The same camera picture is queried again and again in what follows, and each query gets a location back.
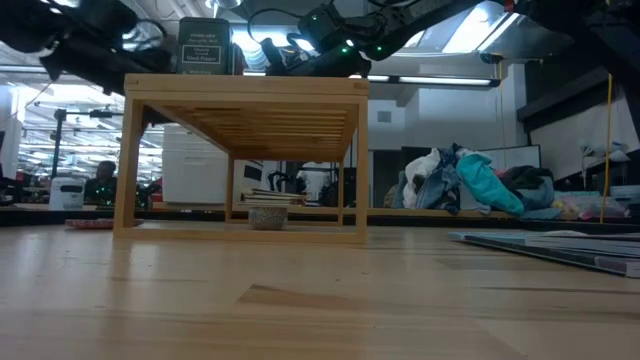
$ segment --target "teal cloth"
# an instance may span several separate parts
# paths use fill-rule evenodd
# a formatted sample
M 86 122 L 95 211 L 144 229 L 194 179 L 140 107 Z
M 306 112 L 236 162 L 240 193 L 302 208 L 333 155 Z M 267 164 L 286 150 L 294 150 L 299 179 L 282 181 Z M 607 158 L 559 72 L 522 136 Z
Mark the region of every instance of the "teal cloth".
M 489 164 L 491 159 L 480 154 L 470 154 L 458 161 L 458 174 L 471 194 L 479 202 L 491 205 L 509 214 L 522 215 L 524 206 L 520 199 L 502 185 Z

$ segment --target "person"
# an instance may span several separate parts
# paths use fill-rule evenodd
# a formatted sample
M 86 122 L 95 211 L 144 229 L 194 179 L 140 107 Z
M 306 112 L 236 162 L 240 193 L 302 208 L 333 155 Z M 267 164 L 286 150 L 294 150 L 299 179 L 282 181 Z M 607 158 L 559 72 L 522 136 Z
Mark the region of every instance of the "person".
M 111 205 L 116 198 L 118 179 L 113 176 L 116 163 L 102 161 L 98 164 L 95 179 L 88 180 L 84 185 L 84 200 L 92 204 Z

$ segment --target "cable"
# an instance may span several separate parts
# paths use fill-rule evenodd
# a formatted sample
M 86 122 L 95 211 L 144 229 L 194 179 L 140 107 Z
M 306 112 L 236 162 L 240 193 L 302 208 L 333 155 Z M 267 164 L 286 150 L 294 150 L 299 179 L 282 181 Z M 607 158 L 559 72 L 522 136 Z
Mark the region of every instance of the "cable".
M 258 16 L 258 15 L 260 15 L 260 14 L 264 14 L 264 13 L 266 13 L 266 12 L 270 12 L 270 11 L 283 13 L 283 14 L 289 15 L 289 16 L 291 16 L 291 17 L 294 17 L 294 18 L 296 18 L 296 19 L 302 19 L 302 18 L 303 18 L 303 16 L 301 16 L 301 15 L 294 14 L 294 13 L 292 13 L 292 12 L 289 12 L 289 11 L 286 11 L 286 10 L 282 10 L 282 9 L 276 9 L 276 8 L 265 8 L 265 9 L 262 9 L 262 10 L 256 11 L 255 13 L 253 13 L 253 15 L 251 15 L 251 16 L 249 17 L 249 21 L 247 21 L 247 33 L 249 34 L 249 37 L 250 37 L 253 41 L 257 42 L 257 43 L 260 43 L 260 42 L 259 42 L 258 40 L 256 40 L 256 39 L 253 37 L 253 34 L 251 33 L 251 23 L 253 22 L 253 19 L 254 19 L 256 16 Z
M 369 2 L 369 4 L 373 4 L 373 5 L 377 6 L 377 7 L 387 7 L 387 6 L 389 6 L 388 4 L 383 4 L 383 3 L 378 2 L 376 0 L 367 0 L 367 2 Z
M 607 152 L 605 154 L 604 170 L 604 192 L 602 194 L 602 208 L 600 209 L 600 224 L 604 224 L 605 206 L 607 205 L 607 195 L 609 192 L 609 156 L 611 154 L 611 111 L 613 107 L 613 76 L 609 74 L 609 95 L 607 96 Z
M 162 38 L 166 39 L 167 36 L 169 36 L 169 34 L 167 33 L 167 30 L 164 28 L 164 26 L 162 26 L 162 24 L 160 24 L 159 22 L 152 20 L 152 19 L 141 19 L 138 20 L 138 24 L 151 24 L 153 26 L 156 27 L 156 29 L 158 29 L 160 31 L 160 33 L 162 33 Z
M 18 109 L 16 110 L 13 114 L 9 115 L 9 117 L 7 117 L 6 119 L 3 119 L 2 121 L 0 121 L 0 123 L 3 123 L 5 121 L 9 121 L 11 120 L 11 118 L 13 118 L 14 116 L 18 115 L 18 113 L 21 110 L 26 109 L 29 105 L 33 104 L 36 100 L 38 100 L 38 98 L 40 97 L 40 95 L 42 95 L 45 91 L 47 91 L 47 89 L 49 88 L 49 86 L 51 86 L 51 84 L 53 84 L 53 81 L 49 81 L 49 83 L 42 88 L 42 90 L 40 90 L 40 92 L 38 93 L 38 95 L 36 95 L 33 99 L 31 99 L 31 101 L 27 102 L 26 105 L 22 108 L 22 109 Z

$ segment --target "wooden table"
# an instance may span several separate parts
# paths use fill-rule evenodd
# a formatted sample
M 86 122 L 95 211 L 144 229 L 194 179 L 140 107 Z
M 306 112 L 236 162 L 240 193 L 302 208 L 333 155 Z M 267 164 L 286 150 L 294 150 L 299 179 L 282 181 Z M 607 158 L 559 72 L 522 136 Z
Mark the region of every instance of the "wooden table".
M 368 208 L 367 107 L 369 83 L 341 78 L 244 77 L 130 74 L 125 82 L 126 114 L 116 196 L 114 234 L 118 238 L 182 238 L 184 229 L 136 229 L 136 195 L 142 113 L 149 106 L 229 155 L 226 221 L 231 223 L 235 160 L 318 161 L 340 164 L 358 129 L 356 231 L 301 235 L 268 231 L 201 231 L 189 234 L 218 240 L 366 241 Z M 343 225 L 344 186 L 338 191 Z

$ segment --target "small bowl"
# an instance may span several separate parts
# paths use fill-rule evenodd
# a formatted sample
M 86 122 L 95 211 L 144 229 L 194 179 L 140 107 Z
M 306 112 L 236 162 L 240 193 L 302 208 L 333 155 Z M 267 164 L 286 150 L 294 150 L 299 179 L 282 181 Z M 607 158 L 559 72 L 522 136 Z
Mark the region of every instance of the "small bowl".
M 287 216 L 287 208 L 254 207 L 249 209 L 249 225 L 253 230 L 282 230 Z

